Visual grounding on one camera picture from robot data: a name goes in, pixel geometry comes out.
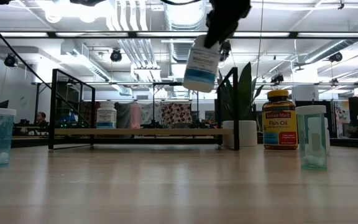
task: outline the wooden shelf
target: wooden shelf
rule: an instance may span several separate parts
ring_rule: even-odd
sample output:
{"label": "wooden shelf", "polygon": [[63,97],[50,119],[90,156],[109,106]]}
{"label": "wooden shelf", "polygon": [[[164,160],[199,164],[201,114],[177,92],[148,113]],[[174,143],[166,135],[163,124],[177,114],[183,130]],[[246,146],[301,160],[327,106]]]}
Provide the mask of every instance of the wooden shelf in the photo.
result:
{"label": "wooden shelf", "polygon": [[67,134],[135,134],[135,135],[181,135],[209,136],[218,134],[233,134],[233,129],[96,129],[96,128],[55,128],[55,135]]}

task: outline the black cable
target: black cable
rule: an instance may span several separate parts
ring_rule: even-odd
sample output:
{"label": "black cable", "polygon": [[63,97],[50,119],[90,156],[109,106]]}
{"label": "black cable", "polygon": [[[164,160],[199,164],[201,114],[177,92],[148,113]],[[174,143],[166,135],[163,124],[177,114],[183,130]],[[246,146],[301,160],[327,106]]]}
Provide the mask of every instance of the black cable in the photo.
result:
{"label": "black cable", "polygon": [[[27,62],[24,61],[24,59],[15,51],[15,49],[9,44],[9,42],[5,39],[5,37],[0,33],[0,38],[1,40],[7,45],[7,47],[9,48],[9,50],[11,50],[12,53],[14,53],[16,55],[16,57],[24,64],[24,66],[26,66],[30,72],[32,72],[39,80],[41,80],[41,82],[46,86],[48,87],[50,90],[52,90],[52,87],[50,85],[48,85],[48,83],[46,83],[45,81],[43,81],[41,79],[41,77],[38,76],[38,74],[32,69],[32,67],[27,64]],[[78,116],[81,116],[82,119],[85,120],[85,122],[87,122],[89,125],[90,123],[66,100],[64,99],[61,94],[59,94],[58,92],[56,92],[56,95],[58,97],[60,97],[63,102],[65,102],[69,107],[71,107],[77,114]]]}
{"label": "black cable", "polygon": [[196,3],[201,0],[192,0],[192,1],[188,1],[188,2],[172,2],[169,0],[160,0],[160,1],[164,2],[165,4],[171,5],[171,6],[185,6],[187,4]]}

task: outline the pink bottle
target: pink bottle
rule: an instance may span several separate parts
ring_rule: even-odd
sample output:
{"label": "pink bottle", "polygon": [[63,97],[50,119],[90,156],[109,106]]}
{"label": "pink bottle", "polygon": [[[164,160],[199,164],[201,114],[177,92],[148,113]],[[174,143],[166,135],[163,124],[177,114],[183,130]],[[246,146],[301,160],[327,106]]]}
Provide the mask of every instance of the pink bottle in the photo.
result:
{"label": "pink bottle", "polygon": [[140,123],[142,122],[142,107],[141,105],[131,105],[131,128],[140,129]]}

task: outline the white pot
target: white pot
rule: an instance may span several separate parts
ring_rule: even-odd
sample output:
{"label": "white pot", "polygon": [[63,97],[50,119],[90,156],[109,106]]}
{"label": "white pot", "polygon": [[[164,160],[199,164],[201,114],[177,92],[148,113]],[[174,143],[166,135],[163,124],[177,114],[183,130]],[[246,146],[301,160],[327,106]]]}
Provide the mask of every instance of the white pot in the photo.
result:
{"label": "white pot", "polygon": [[[234,129],[234,121],[223,121],[223,129]],[[240,147],[256,147],[258,134],[256,121],[239,121]],[[223,136],[223,146],[234,147],[234,135]]]}

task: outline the potted plant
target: potted plant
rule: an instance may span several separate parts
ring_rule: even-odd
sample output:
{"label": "potted plant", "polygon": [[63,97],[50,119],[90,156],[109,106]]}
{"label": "potted plant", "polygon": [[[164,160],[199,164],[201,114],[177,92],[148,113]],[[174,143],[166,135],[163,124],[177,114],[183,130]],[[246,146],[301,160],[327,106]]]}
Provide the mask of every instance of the potted plant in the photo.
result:
{"label": "potted plant", "polygon": [[[219,83],[223,78],[219,71]],[[256,78],[252,80],[251,63],[248,63],[241,71],[238,83],[239,105],[239,135],[240,147],[254,147],[257,141],[257,123],[252,112],[252,104],[262,91],[263,85],[255,91]],[[224,129],[233,129],[233,87],[229,80],[221,88],[221,114]],[[223,146],[233,147],[234,136],[223,136]]]}

